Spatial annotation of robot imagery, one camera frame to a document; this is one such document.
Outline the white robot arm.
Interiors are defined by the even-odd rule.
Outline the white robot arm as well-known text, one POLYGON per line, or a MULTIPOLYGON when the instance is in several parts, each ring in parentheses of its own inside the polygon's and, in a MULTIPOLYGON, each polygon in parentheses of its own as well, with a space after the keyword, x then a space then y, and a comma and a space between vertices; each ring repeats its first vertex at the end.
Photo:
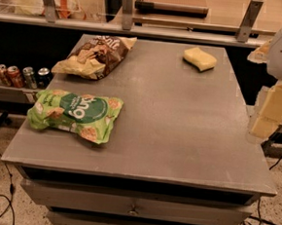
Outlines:
POLYGON ((259 91, 248 125, 250 135, 267 139, 282 124, 282 28, 271 40, 252 51, 248 59, 265 62, 267 73, 277 79, 273 87, 259 91))

